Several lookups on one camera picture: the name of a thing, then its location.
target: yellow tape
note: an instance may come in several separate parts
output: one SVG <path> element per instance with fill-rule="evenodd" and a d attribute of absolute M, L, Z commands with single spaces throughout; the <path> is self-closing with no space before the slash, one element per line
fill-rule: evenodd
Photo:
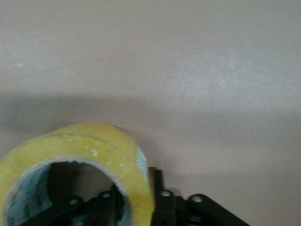
<path fill-rule="evenodd" d="M 0 226 L 14 225 L 8 219 L 8 211 L 25 178 L 59 161 L 84 162 L 102 170 L 129 200 L 132 219 L 129 225 L 150 225 L 154 201 L 144 155 L 118 128 L 85 122 L 30 140 L 0 161 Z"/>

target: packing tape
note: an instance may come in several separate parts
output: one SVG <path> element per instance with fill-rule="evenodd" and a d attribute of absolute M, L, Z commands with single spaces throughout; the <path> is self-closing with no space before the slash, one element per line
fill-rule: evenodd
<path fill-rule="evenodd" d="M 82 122 L 30 140 L 0 161 L 0 226 L 18 226 L 52 205 L 48 171 L 63 161 L 90 164 L 117 185 L 127 198 L 119 225 L 151 224 L 154 198 L 140 148 L 112 125 Z"/>

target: bolt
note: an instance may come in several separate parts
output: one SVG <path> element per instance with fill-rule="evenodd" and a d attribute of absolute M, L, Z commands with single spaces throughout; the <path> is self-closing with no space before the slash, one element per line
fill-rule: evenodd
<path fill-rule="evenodd" d="M 163 191 L 163 192 L 161 193 L 161 195 L 162 195 L 163 197 L 168 197 L 168 196 L 170 196 L 170 192 L 169 192 L 169 191 Z"/>
<path fill-rule="evenodd" d="M 202 201 L 203 201 L 201 197 L 196 196 L 196 195 L 192 197 L 192 200 L 193 200 L 194 202 L 202 202 Z"/>

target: table surface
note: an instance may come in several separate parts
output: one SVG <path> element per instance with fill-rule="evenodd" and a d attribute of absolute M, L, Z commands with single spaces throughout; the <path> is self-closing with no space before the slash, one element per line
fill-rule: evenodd
<path fill-rule="evenodd" d="M 301 225 L 300 38 L 299 0 L 3 0 L 0 158 L 104 121 L 184 197 Z"/>

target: black plastic part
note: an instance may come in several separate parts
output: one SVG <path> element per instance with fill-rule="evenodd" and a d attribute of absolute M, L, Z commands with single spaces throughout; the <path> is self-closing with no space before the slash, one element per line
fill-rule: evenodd
<path fill-rule="evenodd" d="M 163 172 L 154 172 L 156 208 L 151 226 L 249 226 L 234 214 L 203 194 L 188 200 L 165 190 Z M 84 203 L 71 196 L 48 208 L 20 226 L 71 226 L 72 220 L 84 218 L 83 226 L 117 226 L 122 219 L 124 200 L 117 187 L 100 193 Z"/>
<path fill-rule="evenodd" d="M 113 218 L 115 211 L 115 193 L 112 191 L 102 192 L 96 198 L 85 203 L 87 219 L 84 226 L 111 226 L 116 225 Z"/>
<path fill-rule="evenodd" d="M 51 206 L 20 226 L 57 226 L 61 222 L 69 221 L 82 212 L 84 200 L 78 196 L 71 196 Z"/>
<path fill-rule="evenodd" d="M 175 196 L 171 191 L 162 190 L 156 197 L 156 209 L 152 215 L 151 226 L 175 226 Z"/>

